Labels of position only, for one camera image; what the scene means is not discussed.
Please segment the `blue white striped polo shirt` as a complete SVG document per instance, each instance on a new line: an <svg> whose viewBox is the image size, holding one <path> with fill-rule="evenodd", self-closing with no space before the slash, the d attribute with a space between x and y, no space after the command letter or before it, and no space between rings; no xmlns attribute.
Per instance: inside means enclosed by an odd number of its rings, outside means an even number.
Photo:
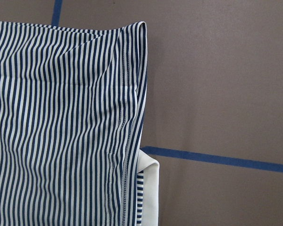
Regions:
<svg viewBox="0 0 283 226"><path fill-rule="evenodd" d="M0 21L0 226L156 226L147 25Z"/></svg>

